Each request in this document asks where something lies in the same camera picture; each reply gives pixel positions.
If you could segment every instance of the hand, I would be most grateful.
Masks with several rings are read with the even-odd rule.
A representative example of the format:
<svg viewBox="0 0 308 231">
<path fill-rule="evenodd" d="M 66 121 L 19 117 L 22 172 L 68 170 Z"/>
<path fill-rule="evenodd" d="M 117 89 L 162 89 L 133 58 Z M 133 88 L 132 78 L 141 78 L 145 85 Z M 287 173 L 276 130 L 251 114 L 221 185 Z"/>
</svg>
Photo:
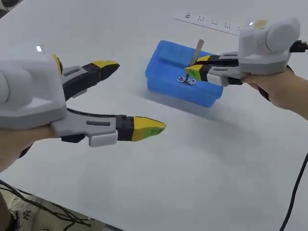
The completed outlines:
<svg viewBox="0 0 308 231">
<path fill-rule="evenodd" d="M 48 138 L 55 138 L 49 125 L 28 130 L 0 129 L 0 172 L 12 165 L 22 150 Z"/>
<path fill-rule="evenodd" d="M 248 75 L 242 81 L 255 89 L 265 90 L 275 106 L 291 110 L 308 120 L 308 81 L 291 70 L 270 76 Z"/>
</svg>

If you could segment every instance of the power strip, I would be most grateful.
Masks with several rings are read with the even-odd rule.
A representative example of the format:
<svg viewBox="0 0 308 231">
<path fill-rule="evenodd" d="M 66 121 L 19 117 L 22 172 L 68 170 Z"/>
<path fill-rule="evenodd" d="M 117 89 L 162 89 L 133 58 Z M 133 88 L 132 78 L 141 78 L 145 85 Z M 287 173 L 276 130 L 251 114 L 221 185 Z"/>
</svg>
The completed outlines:
<svg viewBox="0 0 308 231">
<path fill-rule="evenodd" d="M 199 14 L 192 14 L 189 12 L 178 14 L 174 17 L 176 20 L 180 20 L 186 23 L 195 24 L 198 26 L 207 27 L 213 30 L 218 30 L 231 35 L 239 36 L 241 27 L 238 25 L 223 22 L 221 20 L 214 19 L 212 17 L 206 17 Z"/>
</svg>

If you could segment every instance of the white table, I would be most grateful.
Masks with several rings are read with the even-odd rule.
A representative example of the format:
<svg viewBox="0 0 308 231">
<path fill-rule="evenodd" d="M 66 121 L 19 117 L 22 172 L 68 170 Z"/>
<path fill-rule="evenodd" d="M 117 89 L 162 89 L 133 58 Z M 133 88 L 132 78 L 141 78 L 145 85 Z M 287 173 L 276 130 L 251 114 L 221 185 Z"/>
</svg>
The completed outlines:
<svg viewBox="0 0 308 231">
<path fill-rule="evenodd" d="M 193 47 L 203 38 L 205 50 L 217 54 L 237 49 L 236 36 L 176 21 L 174 13 L 188 10 L 236 23 L 297 15 L 305 40 L 308 3 L 207 2 L 25 0 L 2 18 L 1 46 L 39 40 L 64 66 L 96 59 L 121 64 L 70 107 L 144 115 L 167 129 L 141 142 L 101 148 L 86 140 L 37 142 L 1 179 L 126 231 L 277 230 L 308 151 L 308 122 L 248 86 L 226 88 L 210 109 L 150 93 L 144 71 L 160 40 Z M 306 77 L 307 64 L 308 54 L 290 61 Z M 307 193 L 305 175 L 287 230 L 307 229 Z"/>
</svg>

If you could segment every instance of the yellow fingertip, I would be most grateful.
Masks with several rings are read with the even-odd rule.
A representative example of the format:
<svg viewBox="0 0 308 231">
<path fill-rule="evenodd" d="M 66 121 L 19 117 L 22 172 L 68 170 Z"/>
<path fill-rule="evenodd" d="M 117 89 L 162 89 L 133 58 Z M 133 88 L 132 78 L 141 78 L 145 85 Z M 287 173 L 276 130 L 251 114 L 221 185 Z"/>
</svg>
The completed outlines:
<svg viewBox="0 0 308 231">
<path fill-rule="evenodd" d="M 92 63 L 94 65 L 98 66 L 99 68 L 103 68 L 103 67 L 108 66 L 108 65 L 118 64 L 115 61 L 109 61 L 109 60 L 107 60 L 107 61 L 97 60 L 97 61 L 94 61 Z"/>
<path fill-rule="evenodd" d="M 166 124 L 146 117 L 134 117 L 134 132 L 131 141 L 140 141 L 160 134 Z"/>
<path fill-rule="evenodd" d="M 53 59 L 55 60 L 55 62 L 56 62 L 56 64 L 57 64 L 60 77 L 62 77 L 62 71 L 61 71 L 60 60 L 58 59 L 58 56 L 55 55 L 54 53 L 52 53 L 51 55 L 52 55 Z"/>
<path fill-rule="evenodd" d="M 192 65 L 188 66 L 185 68 L 186 74 L 190 75 L 191 77 L 195 78 L 196 80 L 201 81 L 200 77 L 200 69 L 202 68 L 203 65 L 197 64 L 197 65 Z"/>
<path fill-rule="evenodd" d="M 202 56 L 199 59 L 197 59 L 197 62 L 198 61 L 207 61 L 210 57 L 211 57 L 211 55 Z"/>
</svg>

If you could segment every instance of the black cable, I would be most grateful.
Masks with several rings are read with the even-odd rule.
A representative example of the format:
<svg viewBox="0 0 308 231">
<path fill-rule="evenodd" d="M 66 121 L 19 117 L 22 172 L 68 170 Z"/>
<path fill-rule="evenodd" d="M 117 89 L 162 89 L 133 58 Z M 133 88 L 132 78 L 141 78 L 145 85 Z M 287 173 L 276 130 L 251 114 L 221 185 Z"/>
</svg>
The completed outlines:
<svg viewBox="0 0 308 231">
<path fill-rule="evenodd" d="M 6 191 L 9 191 L 9 192 L 12 193 L 12 191 L 10 191 L 10 190 L 8 190 L 8 189 L 1 188 L 1 187 L 0 187 L 0 189 L 6 190 Z M 20 190 L 20 189 L 17 189 L 17 190 L 20 191 L 20 192 L 23 193 L 23 194 L 32 196 L 32 194 L 30 194 L 30 193 L 28 193 L 28 192 L 22 191 L 22 190 Z M 73 214 L 73 213 L 71 213 L 70 211 L 68 211 L 66 208 L 64 208 L 64 207 L 62 207 L 62 206 L 60 206 L 60 205 L 57 205 L 57 204 L 55 204 L 55 203 L 52 203 L 52 204 L 53 204 L 55 207 L 58 207 L 59 209 L 61 209 L 62 211 L 64 211 L 64 212 L 66 213 L 66 216 L 65 216 L 64 214 L 61 214 L 61 213 L 56 213 L 56 214 L 58 214 L 59 216 L 65 216 L 65 217 L 71 218 L 72 220 L 75 220 L 75 219 L 80 220 L 80 221 L 89 220 L 89 219 L 80 219 L 80 218 L 78 218 L 75 214 Z"/>
<path fill-rule="evenodd" d="M 75 225 L 75 222 L 72 222 L 71 224 L 69 224 L 68 226 L 66 226 L 65 228 L 64 228 L 64 230 L 63 231 L 67 231 L 69 228 L 71 228 L 73 225 Z"/>
<path fill-rule="evenodd" d="M 302 179 L 302 176 L 303 176 L 303 173 L 305 171 L 307 162 L 308 162 L 308 153 L 306 154 L 303 165 L 302 165 L 302 167 L 299 171 L 298 177 L 296 179 L 296 182 L 295 182 L 295 185 L 294 185 L 294 188 L 293 188 L 293 191 L 292 191 L 292 196 L 291 196 L 291 201 L 290 201 L 290 205 L 289 205 L 289 208 L 288 208 L 288 212 L 287 212 L 287 215 L 285 216 L 285 219 L 284 219 L 279 231 L 283 231 L 285 226 L 287 225 L 287 223 L 289 221 L 290 215 L 292 213 L 294 201 L 295 201 L 296 192 L 297 192 L 297 189 L 298 189 L 298 186 L 299 186 L 299 182 Z"/>
<path fill-rule="evenodd" d="M 31 200 L 28 200 L 27 198 L 25 198 L 19 191 L 17 191 L 17 189 L 15 189 L 14 187 L 12 187 L 11 185 L 9 185 L 8 183 L 0 180 L 0 184 L 4 185 L 5 187 L 7 187 L 9 190 L 11 190 L 11 193 L 13 193 L 14 195 L 18 196 L 19 198 L 21 198 L 23 201 L 29 203 L 29 204 L 32 204 L 38 208 L 40 208 L 41 210 L 44 210 L 46 212 L 49 212 L 50 214 L 54 215 L 55 217 L 57 217 L 58 219 L 60 220 L 65 220 L 65 221 L 71 221 L 71 222 L 75 222 L 75 223 L 78 223 L 78 224 L 81 224 L 81 225 L 85 225 L 87 227 L 91 227 L 90 224 L 87 224 L 83 221 L 79 221 L 79 220 L 76 220 L 76 219 L 71 219 L 71 218 L 63 218 L 61 216 L 58 215 L 58 213 L 55 213 L 53 211 L 51 211 L 50 209 L 48 209 L 47 207 L 37 203 L 37 202 L 34 202 L 34 201 L 31 201 Z"/>
<path fill-rule="evenodd" d="M 5 191 L 8 191 L 8 192 L 10 192 L 10 193 L 12 193 L 12 194 L 14 194 L 10 189 L 6 189 L 6 188 L 3 188 L 3 187 L 0 187 L 0 189 L 2 189 L 2 190 L 5 190 Z M 65 218 L 71 218 L 71 224 L 69 224 L 68 226 L 66 226 L 65 227 L 65 229 L 64 229 L 64 231 L 66 231 L 66 230 L 68 230 L 69 228 L 71 228 L 74 224 L 76 224 L 76 222 L 78 222 L 78 221 L 83 221 L 83 220 L 87 220 L 87 221 L 89 221 L 89 219 L 80 219 L 80 218 L 77 218 L 74 214 L 72 214 L 71 212 L 69 212 L 68 210 L 66 210 L 67 211 L 67 216 L 66 215 L 64 215 L 64 214 L 60 214 L 60 213 L 55 213 L 55 214 L 58 214 L 59 216 L 64 216 Z"/>
</svg>

